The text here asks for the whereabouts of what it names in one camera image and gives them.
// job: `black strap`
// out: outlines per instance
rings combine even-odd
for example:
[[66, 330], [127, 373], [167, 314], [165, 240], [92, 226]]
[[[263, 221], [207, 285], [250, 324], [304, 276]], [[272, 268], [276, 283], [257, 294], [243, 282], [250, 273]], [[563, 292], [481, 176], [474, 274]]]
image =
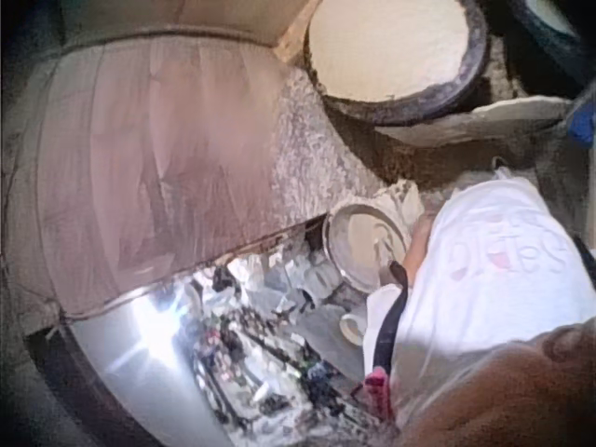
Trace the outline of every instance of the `black strap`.
[[389, 266], [389, 270], [400, 284], [401, 293], [383, 320], [381, 330], [376, 338], [374, 355], [372, 357], [372, 367], [382, 367], [387, 375], [391, 374], [391, 360], [393, 358], [395, 337], [398, 333], [401, 314], [403, 314], [403, 310], [406, 308], [406, 301], [408, 301], [408, 275], [405, 268], [394, 261]]
[[581, 240], [579, 236], [573, 236], [573, 240], [576, 244], [577, 251], [579, 251], [581, 260], [588, 271], [592, 286], [594, 286], [594, 289], [596, 290], [596, 259], [594, 259], [594, 256], [592, 256], [592, 253], [589, 252], [588, 247], [586, 247], [586, 244], [584, 244], [584, 241]]

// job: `blue object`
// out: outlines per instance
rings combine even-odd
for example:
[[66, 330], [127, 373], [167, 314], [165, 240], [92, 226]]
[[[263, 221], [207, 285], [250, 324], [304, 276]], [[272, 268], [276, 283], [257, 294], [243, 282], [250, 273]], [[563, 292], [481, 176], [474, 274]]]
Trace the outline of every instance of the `blue object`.
[[581, 106], [573, 115], [571, 125], [567, 131], [576, 140], [592, 146], [594, 143], [594, 117], [596, 103], [588, 102]]

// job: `pink tag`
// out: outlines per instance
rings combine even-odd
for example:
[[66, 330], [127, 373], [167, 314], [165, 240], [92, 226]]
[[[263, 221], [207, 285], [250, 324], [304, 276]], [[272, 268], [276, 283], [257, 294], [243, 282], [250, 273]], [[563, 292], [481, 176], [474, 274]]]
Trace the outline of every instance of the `pink tag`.
[[383, 421], [394, 419], [391, 408], [389, 376], [377, 366], [364, 379], [364, 393], [369, 403], [369, 411]]

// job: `white cloth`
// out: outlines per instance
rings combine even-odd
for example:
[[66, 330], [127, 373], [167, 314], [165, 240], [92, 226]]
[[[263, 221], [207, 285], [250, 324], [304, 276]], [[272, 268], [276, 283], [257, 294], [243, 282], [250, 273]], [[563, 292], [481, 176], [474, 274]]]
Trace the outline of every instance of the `white cloth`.
[[[366, 373], [399, 294], [389, 285], [368, 298]], [[400, 382], [399, 419], [404, 423], [412, 413], [400, 414], [400, 408], [427, 392], [426, 376], [434, 383], [453, 376], [462, 355], [595, 315], [596, 292], [579, 253], [529, 182], [493, 180], [457, 193], [435, 220], [400, 319], [393, 369]]]

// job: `hand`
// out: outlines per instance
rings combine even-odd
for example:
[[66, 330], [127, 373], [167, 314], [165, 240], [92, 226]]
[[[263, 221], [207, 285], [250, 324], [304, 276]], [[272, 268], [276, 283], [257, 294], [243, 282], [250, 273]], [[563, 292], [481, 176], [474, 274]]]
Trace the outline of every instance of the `hand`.
[[403, 268], [408, 273], [408, 283], [413, 286], [418, 269], [427, 257], [428, 240], [432, 225], [435, 222], [435, 213], [425, 212], [418, 218], [412, 232], [412, 244], [403, 258]]

